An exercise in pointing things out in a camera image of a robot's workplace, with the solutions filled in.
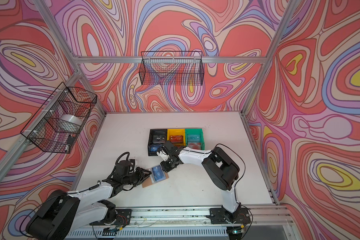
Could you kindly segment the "tan leather card holder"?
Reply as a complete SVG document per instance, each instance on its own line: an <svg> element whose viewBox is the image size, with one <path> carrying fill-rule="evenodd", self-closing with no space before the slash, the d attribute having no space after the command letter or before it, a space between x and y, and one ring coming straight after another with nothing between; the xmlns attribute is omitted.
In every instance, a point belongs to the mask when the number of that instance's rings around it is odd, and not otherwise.
<svg viewBox="0 0 360 240"><path fill-rule="evenodd" d="M154 166L150 168L149 171L151 175L142 183L143 188L147 188L169 178L168 173L163 170L161 165Z"/></svg>

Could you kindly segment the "blue VIP credit card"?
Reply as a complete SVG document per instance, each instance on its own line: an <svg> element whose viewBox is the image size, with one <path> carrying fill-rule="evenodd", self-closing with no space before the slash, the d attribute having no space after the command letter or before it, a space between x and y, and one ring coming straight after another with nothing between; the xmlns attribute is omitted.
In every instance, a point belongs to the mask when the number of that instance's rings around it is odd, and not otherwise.
<svg viewBox="0 0 360 240"><path fill-rule="evenodd" d="M152 173L153 173L153 178L154 178L155 182L159 182L159 181L166 179L166 175L163 172L162 167L160 165L153 167Z"/></svg>

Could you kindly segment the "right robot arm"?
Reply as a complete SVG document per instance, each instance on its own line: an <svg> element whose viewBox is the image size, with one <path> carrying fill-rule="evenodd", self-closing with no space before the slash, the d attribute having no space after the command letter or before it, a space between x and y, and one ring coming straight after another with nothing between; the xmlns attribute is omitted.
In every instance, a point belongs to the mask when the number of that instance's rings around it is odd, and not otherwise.
<svg viewBox="0 0 360 240"><path fill-rule="evenodd" d="M243 207L237 199L236 184L240 180L240 167L220 147L212 150L195 150L189 147L176 147L166 141L157 150L157 155L163 159L162 170L166 173L182 164L192 164L204 168L213 184L221 190L223 203L219 208L210 208L206 216L213 225L251 223L250 211Z"/></svg>

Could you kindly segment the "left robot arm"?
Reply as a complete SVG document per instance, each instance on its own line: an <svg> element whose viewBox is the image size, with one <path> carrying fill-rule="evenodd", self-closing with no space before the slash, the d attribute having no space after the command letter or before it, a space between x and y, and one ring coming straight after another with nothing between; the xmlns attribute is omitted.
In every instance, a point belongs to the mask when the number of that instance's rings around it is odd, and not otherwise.
<svg viewBox="0 0 360 240"><path fill-rule="evenodd" d="M116 205L110 199L141 185L151 176L151 171L138 167L130 153L121 154L111 173L91 187L78 191L56 190L35 209L35 214L25 225L23 236L37 240L63 240L72 231L83 226L100 222L114 225L121 220L121 228L127 224Z"/></svg>

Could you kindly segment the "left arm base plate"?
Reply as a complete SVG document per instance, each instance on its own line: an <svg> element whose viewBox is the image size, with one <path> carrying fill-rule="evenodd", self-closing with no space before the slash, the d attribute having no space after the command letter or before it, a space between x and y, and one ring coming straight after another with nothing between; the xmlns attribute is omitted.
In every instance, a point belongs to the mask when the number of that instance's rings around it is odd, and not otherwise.
<svg viewBox="0 0 360 240"><path fill-rule="evenodd" d="M91 226L116 226L116 227L125 227L128 226L131 222L131 209L119 209L115 210L114 213L106 214L105 219L101 221L95 221L90 223Z"/></svg>

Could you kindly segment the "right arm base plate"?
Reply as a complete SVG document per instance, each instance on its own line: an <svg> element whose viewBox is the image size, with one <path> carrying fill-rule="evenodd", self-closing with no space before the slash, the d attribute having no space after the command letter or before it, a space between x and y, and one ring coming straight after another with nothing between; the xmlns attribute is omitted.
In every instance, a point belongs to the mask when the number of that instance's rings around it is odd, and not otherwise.
<svg viewBox="0 0 360 240"><path fill-rule="evenodd" d="M206 215L211 220L212 224L243 224L244 226L251 223L251 214L246 208L239 206L233 213L220 208L210 208L209 215Z"/></svg>

